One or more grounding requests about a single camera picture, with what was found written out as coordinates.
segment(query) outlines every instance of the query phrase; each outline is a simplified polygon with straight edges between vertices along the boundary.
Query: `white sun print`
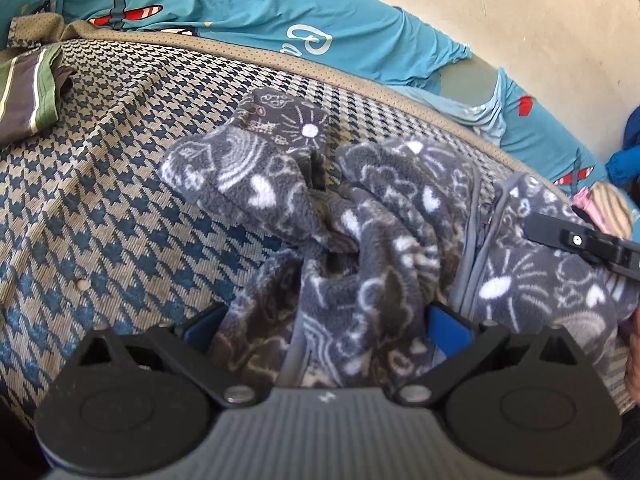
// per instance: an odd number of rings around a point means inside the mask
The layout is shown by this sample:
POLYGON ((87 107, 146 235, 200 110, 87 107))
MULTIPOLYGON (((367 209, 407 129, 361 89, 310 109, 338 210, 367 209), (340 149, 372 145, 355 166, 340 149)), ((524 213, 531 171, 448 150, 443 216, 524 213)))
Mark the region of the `white sun print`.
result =
POLYGON ((324 114, 322 120, 314 122, 314 110, 312 108, 300 108, 295 106, 297 115, 290 117, 286 114, 280 114, 282 118, 282 133, 290 135, 291 142, 304 144, 305 146, 311 146, 316 150, 320 150, 320 144, 318 144, 318 135, 320 133, 320 126, 325 124, 328 115, 324 114))

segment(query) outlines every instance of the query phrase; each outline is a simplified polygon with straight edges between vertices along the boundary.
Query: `white wall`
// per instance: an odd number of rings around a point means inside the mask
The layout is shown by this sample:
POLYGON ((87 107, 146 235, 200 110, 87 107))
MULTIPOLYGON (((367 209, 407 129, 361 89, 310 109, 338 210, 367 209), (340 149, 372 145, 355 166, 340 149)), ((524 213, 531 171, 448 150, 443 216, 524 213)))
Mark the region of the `white wall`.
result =
POLYGON ((640 0, 383 0, 503 66, 602 160, 640 105, 640 0))

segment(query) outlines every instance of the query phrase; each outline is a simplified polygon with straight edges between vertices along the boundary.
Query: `gray blanket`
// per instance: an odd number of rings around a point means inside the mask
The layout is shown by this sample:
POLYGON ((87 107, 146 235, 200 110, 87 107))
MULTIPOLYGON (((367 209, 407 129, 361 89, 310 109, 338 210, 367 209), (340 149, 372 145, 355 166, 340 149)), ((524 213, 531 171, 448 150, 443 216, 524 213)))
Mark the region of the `gray blanket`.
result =
POLYGON ((231 304, 215 364, 255 387, 393 391, 434 365, 425 313, 440 300, 517 332, 559 322, 606 369, 638 287, 524 238, 531 211, 580 222, 567 206, 525 174, 481 204, 478 168, 417 137, 337 148, 342 183, 327 190, 325 116, 259 89, 164 158, 161 178, 189 202, 287 243, 231 304))

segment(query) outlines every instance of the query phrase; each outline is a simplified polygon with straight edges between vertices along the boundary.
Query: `silver bolt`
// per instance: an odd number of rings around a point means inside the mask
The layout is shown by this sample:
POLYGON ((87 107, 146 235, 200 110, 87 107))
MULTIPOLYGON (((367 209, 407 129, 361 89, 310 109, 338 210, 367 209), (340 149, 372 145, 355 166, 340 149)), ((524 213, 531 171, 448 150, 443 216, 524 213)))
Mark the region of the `silver bolt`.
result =
POLYGON ((421 384, 410 384, 400 390, 400 398, 409 404, 425 402, 431 397, 431 390, 421 384))
POLYGON ((225 390, 225 400, 232 404, 247 404, 254 399, 255 392, 252 388, 245 386, 244 384, 230 386, 225 390))

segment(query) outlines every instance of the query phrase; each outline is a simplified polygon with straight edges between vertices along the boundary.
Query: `green and brown striped fabric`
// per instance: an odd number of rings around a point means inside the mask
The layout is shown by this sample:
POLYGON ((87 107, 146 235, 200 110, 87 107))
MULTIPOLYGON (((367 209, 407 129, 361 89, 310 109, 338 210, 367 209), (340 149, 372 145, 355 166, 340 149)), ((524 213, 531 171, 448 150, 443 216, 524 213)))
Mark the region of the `green and brown striped fabric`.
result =
POLYGON ((58 120, 60 92, 72 69, 60 44, 0 64, 0 146, 31 137, 58 120))

